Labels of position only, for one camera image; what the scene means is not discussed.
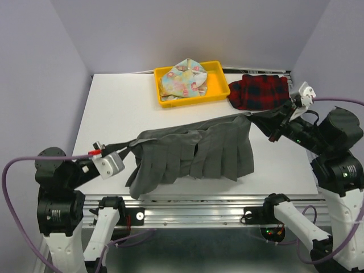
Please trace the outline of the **red black plaid skirt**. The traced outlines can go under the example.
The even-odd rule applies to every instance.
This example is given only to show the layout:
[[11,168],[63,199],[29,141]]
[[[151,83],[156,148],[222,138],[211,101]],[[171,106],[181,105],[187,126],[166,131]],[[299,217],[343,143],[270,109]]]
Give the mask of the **red black plaid skirt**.
[[288,79],[277,75],[243,75],[229,89],[228,100],[238,110],[272,110],[290,100]]

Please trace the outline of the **grey skirt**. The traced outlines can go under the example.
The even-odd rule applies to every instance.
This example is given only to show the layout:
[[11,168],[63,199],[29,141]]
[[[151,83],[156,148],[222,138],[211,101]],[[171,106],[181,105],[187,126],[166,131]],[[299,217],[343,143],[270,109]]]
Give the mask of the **grey skirt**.
[[273,111],[239,113],[175,127],[147,130],[136,139],[105,146],[103,155],[118,152],[135,156],[136,169],[127,179],[130,196],[138,199],[159,185],[173,184],[178,178],[232,181],[254,172],[254,155],[249,133],[254,123],[274,123]]

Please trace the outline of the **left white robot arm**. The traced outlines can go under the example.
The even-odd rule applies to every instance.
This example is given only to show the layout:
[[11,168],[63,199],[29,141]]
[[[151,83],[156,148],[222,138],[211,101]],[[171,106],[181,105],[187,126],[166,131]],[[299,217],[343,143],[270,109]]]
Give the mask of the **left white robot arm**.
[[43,150],[35,160],[35,180],[40,185],[37,219],[60,272],[107,272],[106,254],[114,228],[126,219],[122,197],[104,197],[94,211],[92,237],[82,247],[85,195],[81,185],[101,176],[108,179],[124,170],[121,154],[96,147],[86,157],[67,159],[58,147]]

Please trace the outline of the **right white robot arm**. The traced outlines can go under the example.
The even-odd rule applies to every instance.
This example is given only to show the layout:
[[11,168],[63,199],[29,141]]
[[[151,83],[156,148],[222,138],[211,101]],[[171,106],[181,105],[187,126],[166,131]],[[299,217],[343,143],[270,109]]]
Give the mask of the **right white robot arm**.
[[309,264],[319,272],[363,271],[363,166],[351,148],[363,137],[359,119],[336,107],[322,122],[295,117],[296,106],[251,117],[270,141],[284,136],[316,155],[312,171],[326,201],[332,232],[327,233],[300,213],[283,194],[270,194],[261,216],[265,223],[279,221],[294,233],[310,254]]

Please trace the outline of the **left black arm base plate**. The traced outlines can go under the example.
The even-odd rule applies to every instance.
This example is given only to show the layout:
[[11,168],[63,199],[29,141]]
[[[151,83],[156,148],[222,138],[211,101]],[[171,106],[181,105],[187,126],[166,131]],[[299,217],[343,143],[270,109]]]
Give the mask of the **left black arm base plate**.
[[117,222],[117,226],[143,226],[144,225],[144,213],[145,208],[132,208],[127,207],[124,210],[125,216],[121,215],[119,221]]

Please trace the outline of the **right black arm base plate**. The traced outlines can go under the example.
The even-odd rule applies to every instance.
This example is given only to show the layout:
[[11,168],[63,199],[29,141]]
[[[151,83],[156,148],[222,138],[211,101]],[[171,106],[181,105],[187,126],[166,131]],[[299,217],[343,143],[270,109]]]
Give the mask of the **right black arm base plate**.
[[240,223],[245,225],[269,225],[274,224],[275,220],[262,206],[246,206],[243,209]]

